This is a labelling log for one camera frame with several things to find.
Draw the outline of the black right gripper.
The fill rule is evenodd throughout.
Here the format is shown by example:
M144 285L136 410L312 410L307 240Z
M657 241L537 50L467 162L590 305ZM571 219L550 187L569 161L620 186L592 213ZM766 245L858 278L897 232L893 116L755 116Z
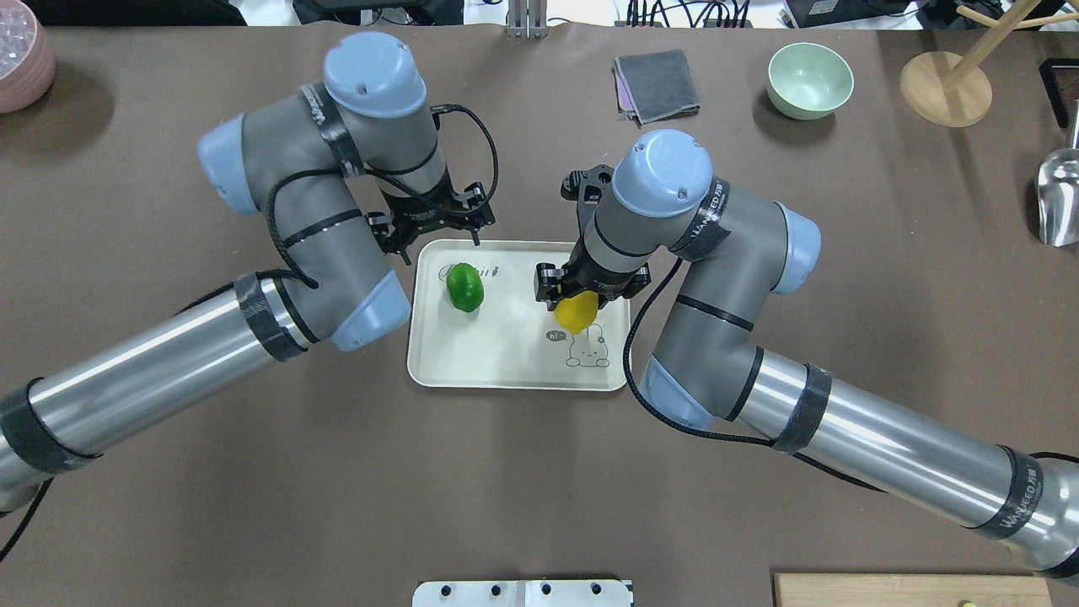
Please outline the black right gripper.
M590 291L598 294L600 303L610 303L618 298L632 299L652 281L648 264L628 272L605 270L595 261L581 239L563 268L554 264L536 265L535 300L543 304L558 304L562 300L562 278L563 298Z

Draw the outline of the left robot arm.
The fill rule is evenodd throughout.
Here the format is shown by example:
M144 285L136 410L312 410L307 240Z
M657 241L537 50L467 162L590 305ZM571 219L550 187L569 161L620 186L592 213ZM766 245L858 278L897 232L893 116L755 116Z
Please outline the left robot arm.
M330 341L396 330L410 304L386 253L459 210L412 51L380 31L328 51L323 80L201 139L228 207L265 216L284 270L222 293L3 397L3 513L43 480L235 380Z

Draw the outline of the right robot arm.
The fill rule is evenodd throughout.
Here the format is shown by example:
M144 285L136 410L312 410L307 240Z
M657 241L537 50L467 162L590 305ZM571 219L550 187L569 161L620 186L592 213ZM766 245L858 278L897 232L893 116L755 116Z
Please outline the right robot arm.
M577 204L579 238L566 264L537 266L548 311L586 292L636 296L658 249L689 265L633 385L657 419L704 438L714 422L743 423L752 444L917 503L1076 585L1075 463L984 442L752 342L766 296L797 291L816 266L812 220L730 185L672 128L641 136L617 165L566 174L561 195Z

